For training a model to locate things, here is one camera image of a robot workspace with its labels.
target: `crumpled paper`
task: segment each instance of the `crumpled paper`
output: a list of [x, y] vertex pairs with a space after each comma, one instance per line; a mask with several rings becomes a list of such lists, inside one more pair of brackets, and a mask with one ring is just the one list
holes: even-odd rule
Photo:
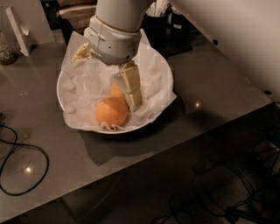
[[87, 42], [85, 37], [73, 32], [59, 74], [58, 98], [69, 127], [108, 134], [137, 130], [152, 123], [175, 100], [172, 72], [165, 59], [140, 42], [134, 61], [139, 68], [143, 104], [136, 112], [129, 112], [121, 127], [111, 129], [105, 122], [100, 125], [95, 119], [95, 106], [109, 96], [113, 75], [119, 72], [119, 68], [106, 66], [95, 58], [71, 63], [76, 50]]

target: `floor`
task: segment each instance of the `floor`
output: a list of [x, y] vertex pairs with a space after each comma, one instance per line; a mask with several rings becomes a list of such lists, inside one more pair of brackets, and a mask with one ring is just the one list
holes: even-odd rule
[[[269, 105], [7, 223], [269, 223], [235, 222], [226, 210], [262, 186], [267, 175], [252, 165], [251, 155], [279, 154], [278, 149], [252, 154], [273, 148], [268, 139], [277, 125], [275, 107]], [[275, 158], [265, 160], [267, 167], [276, 161], [273, 173], [280, 168]], [[262, 195], [238, 209], [264, 218], [279, 215], [277, 193]]]

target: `table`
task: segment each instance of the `table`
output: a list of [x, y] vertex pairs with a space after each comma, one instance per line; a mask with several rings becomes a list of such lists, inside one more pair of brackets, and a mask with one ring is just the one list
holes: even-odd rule
[[[56, 95], [65, 50], [63, 41], [38, 45], [29, 57], [21, 56], [13, 65], [0, 67], [5, 124], [19, 133], [20, 141], [42, 147], [50, 158], [49, 172], [34, 190], [19, 197], [0, 192], [0, 222], [271, 103], [210, 43], [198, 41], [192, 52], [168, 59], [178, 98], [154, 123], [117, 136], [70, 129]], [[5, 153], [1, 150], [0, 158]], [[44, 162], [36, 160], [37, 156], [22, 153], [14, 162], [28, 162], [40, 172]], [[12, 167], [22, 171], [16, 165]], [[16, 180], [15, 185], [25, 187]]]

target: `tabletop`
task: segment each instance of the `tabletop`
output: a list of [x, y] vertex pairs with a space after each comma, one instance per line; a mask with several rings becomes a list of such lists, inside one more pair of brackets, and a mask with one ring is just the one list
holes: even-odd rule
[[[17, 197], [0, 192], [0, 222], [271, 103], [218, 50], [202, 41], [193, 51], [167, 60], [178, 97], [155, 122], [120, 135], [70, 129], [56, 92], [65, 52], [63, 41], [42, 44], [29, 57], [0, 67], [5, 125], [17, 131], [19, 142], [41, 147], [50, 159], [48, 173], [31, 192]], [[9, 134], [2, 130], [0, 137]], [[9, 147], [1, 143], [0, 148], [1, 164]], [[39, 153], [23, 150], [14, 155], [2, 182], [11, 191], [24, 190], [45, 166]]]

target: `jar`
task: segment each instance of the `jar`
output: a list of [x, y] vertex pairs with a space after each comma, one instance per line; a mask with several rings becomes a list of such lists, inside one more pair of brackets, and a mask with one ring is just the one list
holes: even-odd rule
[[0, 65], [8, 66], [14, 63], [18, 57], [9, 48], [4, 35], [0, 31]]

